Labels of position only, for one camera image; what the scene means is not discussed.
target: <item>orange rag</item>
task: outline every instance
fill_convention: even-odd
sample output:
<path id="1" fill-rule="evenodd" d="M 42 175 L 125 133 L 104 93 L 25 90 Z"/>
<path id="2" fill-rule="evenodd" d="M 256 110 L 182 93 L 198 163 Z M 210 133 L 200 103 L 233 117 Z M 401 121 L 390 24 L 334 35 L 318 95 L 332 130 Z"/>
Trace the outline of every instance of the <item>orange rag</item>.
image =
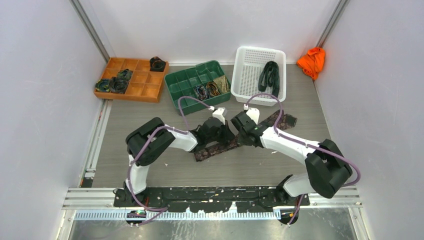
<path id="1" fill-rule="evenodd" d="M 321 47 L 314 47 L 297 61 L 297 65 L 303 69 L 304 74 L 315 80 L 318 78 L 318 73 L 323 70 L 325 60 L 326 51 Z"/>

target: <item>dark belt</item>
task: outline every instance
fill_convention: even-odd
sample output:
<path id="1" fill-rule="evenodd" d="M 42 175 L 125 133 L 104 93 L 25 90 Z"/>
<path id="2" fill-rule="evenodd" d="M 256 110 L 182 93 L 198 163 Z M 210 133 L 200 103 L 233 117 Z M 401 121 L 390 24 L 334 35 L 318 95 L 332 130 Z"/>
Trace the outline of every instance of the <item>dark belt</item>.
<path id="1" fill-rule="evenodd" d="M 206 91 L 206 89 L 205 89 L 205 87 L 203 85 L 195 86 L 194 87 L 194 92 L 196 93 L 197 98 L 200 101 L 204 101 L 204 100 L 206 100 L 206 99 L 209 98 L 209 94 L 208 94 L 208 92 Z"/>
<path id="2" fill-rule="evenodd" d="M 109 78 L 102 78 L 95 84 L 95 89 L 97 92 L 109 93 L 111 89 L 109 88 Z"/>
<path id="3" fill-rule="evenodd" d="M 124 94 L 128 87 L 128 81 L 125 79 L 112 77 L 109 82 L 111 93 Z"/>
<path id="4" fill-rule="evenodd" d="M 118 72 L 116 74 L 116 77 L 119 78 L 119 79 L 122 79 L 122 80 L 129 81 L 131 79 L 132 75 L 133 75 L 133 71 L 131 71 L 127 68 L 127 69 L 124 69 L 124 70 Z"/>
<path id="5" fill-rule="evenodd" d="M 278 64 L 275 61 L 269 61 L 265 64 L 257 82 L 257 88 L 260 92 L 265 92 L 267 87 L 272 87 L 272 95 L 278 98 L 280 91 L 280 72 Z"/>
<path id="6" fill-rule="evenodd" d="M 162 61 L 157 56 L 154 56 L 150 59 L 150 71 L 151 72 L 163 72 L 167 63 Z"/>

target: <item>white plastic basket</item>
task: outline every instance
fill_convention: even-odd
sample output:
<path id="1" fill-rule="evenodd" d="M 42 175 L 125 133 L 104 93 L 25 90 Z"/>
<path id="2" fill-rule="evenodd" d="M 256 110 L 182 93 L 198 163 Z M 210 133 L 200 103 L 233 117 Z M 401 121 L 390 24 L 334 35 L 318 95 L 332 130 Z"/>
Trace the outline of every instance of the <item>white plastic basket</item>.
<path id="1" fill-rule="evenodd" d="M 258 80 L 269 61 L 274 61 L 279 68 L 278 99 L 286 99 L 286 54 L 283 51 L 271 48 L 241 46 L 235 55 L 234 71 L 232 72 L 231 94 L 240 103 L 247 102 L 251 96 L 260 93 Z M 272 87 L 267 87 L 265 93 L 272 93 Z M 273 106 L 277 101 L 269 96 L 257 96 L 252 104 Z"/>

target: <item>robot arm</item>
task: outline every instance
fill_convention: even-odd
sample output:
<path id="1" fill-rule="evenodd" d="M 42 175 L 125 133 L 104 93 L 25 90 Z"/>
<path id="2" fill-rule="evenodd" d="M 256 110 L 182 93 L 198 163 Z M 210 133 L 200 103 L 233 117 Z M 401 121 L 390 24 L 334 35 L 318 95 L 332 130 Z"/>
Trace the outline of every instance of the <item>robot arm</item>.
<path id="1" fill-rule="evenodd" d="M 282 198 L 287 199 L 301 194 L 317 192 L 330 199 L 352 175 L 352 169 L 348 164 L 306 146 L 306 144 L 309 144 L 342 155 L 333 141 L 329 139 L 321 143 L 309 141 L 279 129 L 277 134 L 272 126 L 258 124 L 258 119 L 259 110 L 256 108 L 242 111 L 231 119 L 239 132 L 239 144 L 275 150 L 306 166 L 307 173 L 289 175 L 278 185 Z M 305 145 L 295 143 L 279 135 L 299 140 Z"/>
<path id="2" fill-rule="evenodd" d="M 146 178 L 150 165 L 167 148 L 182 149 L 186 152 L 197 152 L 200 149 L 204 149 L 209 143 L 227 143 L 234 139 L 235 136 L 225 120 L 226 113 L 227 111 L 224 107 L 215 109 L 212 117 L 208 118 L 203 125 L 199 125 L 196 129 L 188 131 L 188 134 L 167 129 L 158 131 L 152 142 L 147 146 L 147 149 L 130 170 L 130 181 L 134 193 L 139 194 L 146 189 Z M 159 117 L 155 117 L 128 135 L 125 142 L 127 144 L 130 163 L 147 142 L 149 135 L 161 126 L 167 125 Z M 125 180 L 125 184 L 128 187 L 128 180 Z"/>

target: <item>table surface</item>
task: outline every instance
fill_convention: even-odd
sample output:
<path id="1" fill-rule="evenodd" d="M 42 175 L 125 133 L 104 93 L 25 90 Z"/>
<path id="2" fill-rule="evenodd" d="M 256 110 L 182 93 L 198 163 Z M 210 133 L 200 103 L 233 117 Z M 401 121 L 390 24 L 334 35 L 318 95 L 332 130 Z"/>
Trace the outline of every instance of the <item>table surface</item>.
<path id="1" fill-rule="evenodd" d="M 222 68 L 229 80 L 233 75 L 232 65 Z M 176 72 L 190 66 L 172 66 Z M 310 77 L 294 64 L 287 65 L 287 93 L 283 102 L 284 113 L 297 117 L 297 124 L 287 132 L 298 137 L 323 141 L 330 138 L 320 101 Z M 260 110 L 259 121 L 279 109 L 275 106 L 251 105 Z M 229 120 L 243 110 L 243 104 L 231 96 L 229 101 L 216 107 L 228 110 Z M 204 109 L 187 116 L 190 129 L 196 128 L 211 117 Z M 166 86 L 160 103 L 114 100 L 100 150 L 93 181 L 93 188 L 122 187 L 128 169 L 128 154 L 125 138 L 129 133 L 154 117 L 164 123 L 185 130 L 183 119 L 177 114 Z M 230 123 L 230 129 L 237 133 Z M 147 185 L 152 187 L 177 186 L 257 186 L 277 185 L 287 175 L 306 171 L 298 161 L 270 149 L 242 146 L 196 162 L 194 155 L 181 149 L 168 148 L 151 166 Z"/>

